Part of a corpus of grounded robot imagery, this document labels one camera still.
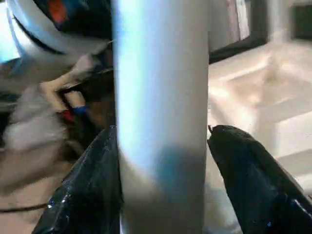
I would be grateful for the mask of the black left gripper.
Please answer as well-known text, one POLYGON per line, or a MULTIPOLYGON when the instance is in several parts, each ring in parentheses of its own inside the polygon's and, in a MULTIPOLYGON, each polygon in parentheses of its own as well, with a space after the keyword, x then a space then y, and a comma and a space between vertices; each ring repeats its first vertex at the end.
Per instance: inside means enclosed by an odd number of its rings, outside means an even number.
MULTIPOLYGON (((110 0, 44 0, 43 13, 61 32, 89 38, 112 38, 110 0)), ((62 87, 62 101, 70 92, 79 92, 87 101, 98 101, 114 90, 114 70, 92 73, 62 87)))

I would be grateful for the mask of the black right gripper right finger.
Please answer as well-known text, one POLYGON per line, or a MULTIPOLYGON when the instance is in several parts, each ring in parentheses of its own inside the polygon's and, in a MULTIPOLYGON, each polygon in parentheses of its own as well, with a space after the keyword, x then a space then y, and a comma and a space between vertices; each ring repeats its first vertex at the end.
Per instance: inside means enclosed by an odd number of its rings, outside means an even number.
POLYGON ((211 155, 244 234, 310 234, 312 200, 249 133, 208 127, 211 155))

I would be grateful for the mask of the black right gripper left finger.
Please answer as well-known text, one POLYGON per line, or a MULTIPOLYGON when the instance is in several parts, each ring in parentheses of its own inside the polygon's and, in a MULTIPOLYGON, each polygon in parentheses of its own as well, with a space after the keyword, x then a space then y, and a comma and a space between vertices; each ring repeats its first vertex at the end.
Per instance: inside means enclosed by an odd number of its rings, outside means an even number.
POLYGON ((118 234, 123 204, 117 128, 92 141, 48 201, 36 234, 118 234))

